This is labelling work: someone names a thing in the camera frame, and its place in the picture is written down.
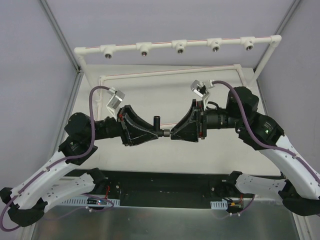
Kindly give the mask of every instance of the gray floor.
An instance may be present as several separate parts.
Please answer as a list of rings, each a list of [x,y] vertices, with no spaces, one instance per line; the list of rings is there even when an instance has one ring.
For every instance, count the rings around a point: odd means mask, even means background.
[[[57,206],[47,218],[74,207]],[[80,209],[58,221],[40,220],[32,240],[295,240],[292,214],[281,205],[254,201],[240,217],[217,219],[210,209],[118,207],[103,213]]]

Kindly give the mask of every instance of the robotic arm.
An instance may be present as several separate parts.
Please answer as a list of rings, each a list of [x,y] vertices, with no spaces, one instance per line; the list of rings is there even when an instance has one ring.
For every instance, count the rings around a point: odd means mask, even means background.
[[[230,89],[226,108],[215,103],[216,109],[208,107],[211,104],[208,89],[215,84],[224,84]],[[94,121],[91,103],[97,89],[112,94],[107,105],[112,118]],[[320,214],[320,175],[299,156],[276,121],[257,112],[257,96],[245,87],[232,88],[223,81],[210,80],[205,84],[196,80],[191,90],[202,100],[193,99],[188,113],[169,130],[160,129],[159,116],[154,117],[151,125],[130,105],[118,110],[124,98],[122,92],[104,86],[93,88],[89,96],[90,117],[80,112],[73,114],[64,128],[69,137],[52,158],[21,185],[0,191],[2,201],[7,204],[0,219],[10,208],[8,214],[13,222],[22,227],[29,226],[57,204],[104,184],[105,176],[94,168],[67,185],[53,186],[55,181],[80,166],[97,150],[95,140],[121,137],[125,146],[136,146],[159,137],[198,142],[207,137],[207,130],[226,128],[235,128],[239,138],[269,158],[286,179],[267,179],[234,171],[225,184],[242,194],[257,194],[281,201],[287,209],[301,216]]]

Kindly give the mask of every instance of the gray wall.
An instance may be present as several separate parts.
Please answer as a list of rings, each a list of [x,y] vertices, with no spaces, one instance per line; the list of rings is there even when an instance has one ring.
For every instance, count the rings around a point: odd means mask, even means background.
[[[76,72],[36,0],[1,1],[0,43],[2,189],[46,162]],[[8,219],[4,224],[15,226]],[[16,235],[0,231],[0,240]]]
[[[207,38],[263,37],[275,33],[293,0],[48,0],[71,48]],[[116,52],[87,57],[89,64],[255,67],[267,44]]]
[[[259,79],[267,111],[320,171],[320,1],[305,0]],[[310,217],[319,238],[320,217]]]

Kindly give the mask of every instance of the white tabletop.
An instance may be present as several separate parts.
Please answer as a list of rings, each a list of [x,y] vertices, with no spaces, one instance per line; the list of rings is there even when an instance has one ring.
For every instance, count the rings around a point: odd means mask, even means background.
[[[188,69],[190,66],[147,66],[147,65],[92,65],[94,79],[100,75],[116,75]],[[243,68],[247,79],[253,75],[252,68]],[[105,86],[115,87],[125,93],[124,105],[131,105],[133,110],[145,121],[153,124],[153,116],[161,116],[161,124],[180,121],[188,112],[192,99],[198,99],[191,92],[194,80],[223,80],[233,87],[242,86],[235,70],[183,73],[174,75],[148,76],[108,80]],[[210,89],[210,101],[226,106],[228,89],[217,85]],[[255,85],[251,91],[260,97]],[[77,95],[73,113],[83,112],[89,115],[90,87],[86,77]],[[110,95],[103,94],[101,117],[111,116],[105,105]],[[260,113],[264,113],[259,103]],[[238,138],[234,129],[208,130],[205,140],[198,143],[170,140],[161,137],[138,146],[124,146],[121,139],[104,139],[95,142],[95,152],[80,169],[100,168],[101,170],[167,172],[167,173],[204,173],[229,174],[242,171],[252,175],[279,175],[280,171],[265,156],[247,146]]]

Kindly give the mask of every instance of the red wire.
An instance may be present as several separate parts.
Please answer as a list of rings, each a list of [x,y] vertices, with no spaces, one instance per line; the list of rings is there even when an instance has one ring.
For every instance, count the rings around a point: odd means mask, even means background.
[[[109,193],[109,191],[110,191],[110,186],[107,186],[107,188],[106,188],[106,193],[105,193],[105,196],[104,196],[105,199],[108,198],[108,193]]]

